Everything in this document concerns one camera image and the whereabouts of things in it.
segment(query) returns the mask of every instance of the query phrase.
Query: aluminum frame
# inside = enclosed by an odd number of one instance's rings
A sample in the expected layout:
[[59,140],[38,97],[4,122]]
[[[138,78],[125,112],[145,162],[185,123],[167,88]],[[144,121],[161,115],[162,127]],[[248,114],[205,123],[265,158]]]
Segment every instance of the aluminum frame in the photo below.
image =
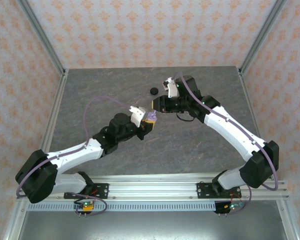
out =
[[[178,174],[150,174],[150,175],[114,175],[95,176],[91,179],[95,183],[109,183],[109,203],[135,205],[136,203],[208,203],[220,199],[198,199],[196,183],[211,182],[217,175],[210,173],[178,173]],[[269,179],[266,184],[273,187],[274,181]],[[244,200],[249,197],[246,186],[241,187]],[[282,224],[289,240],[300,240],[300,233],[296,220],[292,215],[290,195],[285,181],[279,181],[277,191],[270,191],[264,187],[252,190],[252,201],[276,200]],[[70,203],[73,199],[64,199],[63,194],[54,194],[42,201],[42,204]],[[5,240],[18,239],[23,221],[30,202],[27,199],[17,200],[16,206],[8,225]]]
[[[41,201],[30,204],[28,212],[73,212],[73,201]],[[103,202],[94,203],[93,212],[103,210]],[[107,201],[107,212],[215,211],[214,201]]]
[[67,82],[68,72],[69,69],[66,69],[60,78],[59,86],[54,96],[52,110],[50,112],[49,120],[45,128],[44,136],[42,138],[41,149],[45,153],[49,152],[50,150],[51,141],[55,131],[61,100]]
[[38,18],[36,17],[31,5],[29,4],[28,0],[17,0],[20,7],[24,11],[24,14],[30,21],[30,24],[33,27],[33,30],[36,32],[38,38],[40,39],[41,43],[43,44],[46,52],[48,53],[53,65],[58,70],[60,74],[63,74],[65,72],[65,69],[54,50],[52,44],[49,41],[49,38],[47,37],[43,27],[41,26]]
[[258,33],[256,39],[254,40],[248,54],[246,55],[240,69],[240,74],[244,75],[247,72],[250,64],[254,60],[255,56],[257,55],[260,47],[266,40],[266,37],[271,30],[272,26],[276,22],[277,17],[280,15],[282,8],[286,4],[287,0],[276,0],[275,4],[273,5],[272,10],[270,11],[269,16],[265,20],[263,26],[261,27],[260,32]]

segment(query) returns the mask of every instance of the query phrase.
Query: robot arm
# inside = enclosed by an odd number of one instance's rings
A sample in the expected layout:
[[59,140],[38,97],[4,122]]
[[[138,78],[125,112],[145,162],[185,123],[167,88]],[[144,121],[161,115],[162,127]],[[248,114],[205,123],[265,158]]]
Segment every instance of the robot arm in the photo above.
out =
[[[258,188],[272,175],[272,170],[264,154],[256,146],[256,143],[270,156],[275,170],[278,170],[279,167],[278,145],[274,141],[267,143],[249,132],[233,119],[212,96],[201,96],[193,77],[188,75],[184,76],[184,79],[195,97],[215,113],[210,112],[194,100],[180,77],[176,80],[168,78],[168,80],[163,82],[163,87],[168,91],[168,95],[163,95],[153,100],[152,108],[162,113],[189,112],[190,116],[197,118],[200,122],[216,130],[240,153],[246,164],[233,170],[226,170],[217,175],[212,181],[212,188],[215,192],[224,192],[242,185]],[[226,120],[218,116],[218,114],[226,116]],[[254,141],[250,141],[229,120],[238,124]]]
[[56,193],[81,193],[90,195],[94,183],[84,172],[63,174],[65,171],[90,160],[102,158],[118,148],[118,143],[138,136],[143,140],[145,135],[152,131],[155,119],[153,113],[148,113],[142,107],[130,107],[131,116],[118,113],[104,127],[87,142],[57,151],[44,153],[41,149],[33,152],[25,162],[15,180],[20,184],[25,176],[36,166],[47,161],[35,170],[24,182],[22,190],[31,203],[38,203]]

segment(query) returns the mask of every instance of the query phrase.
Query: gray tabletop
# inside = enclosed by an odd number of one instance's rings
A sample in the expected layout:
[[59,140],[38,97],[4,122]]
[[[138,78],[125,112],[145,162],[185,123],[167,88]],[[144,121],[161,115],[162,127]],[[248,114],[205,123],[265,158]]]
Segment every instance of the gray tabletop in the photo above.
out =
[[[256,134],[234,66],[71,69],[50,151],[59,151],[85,141],[84,109],[94,97],[109,96],[127,105],[151,110],[152,100],[167,94],[162,82],[180,71],[183,75],[192,75],[202,95],[213,96],[230,115]],[[152,87],[159,89],[157,96],[150,94]],[[90,136],[108,126],[117,113],[130,112],[106,99],[93,103],[87,114]],[[90,176],[206,173],[244,164],[241,156],[225,139],[198,120],[183,122],[174,113],[158,113],[157,118],[154,130],[143,141],[133,137],[120,143],[112,154],[81,164],[68,173],[85,171]]]

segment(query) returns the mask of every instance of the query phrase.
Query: patterned wallpaper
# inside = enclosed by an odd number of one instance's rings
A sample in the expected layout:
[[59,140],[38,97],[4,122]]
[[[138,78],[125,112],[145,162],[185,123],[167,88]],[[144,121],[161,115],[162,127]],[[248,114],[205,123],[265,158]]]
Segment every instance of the patterned wallpaper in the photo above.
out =
[[65,68],[240,66],[275,0],[30,0]]
[[288,0],[245,82],[262,137],[280,146],[300,225],[300,0]]
[[60,76],[16,0],[0,1],[0,240],[15,175],[40,147]]

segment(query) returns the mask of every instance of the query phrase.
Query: white bracket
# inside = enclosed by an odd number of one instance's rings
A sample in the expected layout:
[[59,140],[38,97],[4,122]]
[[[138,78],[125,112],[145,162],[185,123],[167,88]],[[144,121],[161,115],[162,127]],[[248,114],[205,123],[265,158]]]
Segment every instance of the white bracket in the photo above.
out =
[[140,123],[146,114],[146,110],[143,107],[138,108],[135,106],[130,106],[129,111],[132,112],[131,122],[134,123],[139,128]]
[[168,92],[168,98],[178,97],[178,88],[175,80],[172,80],[169,77],[167,80],[163,82],[163,87],[166,92]]

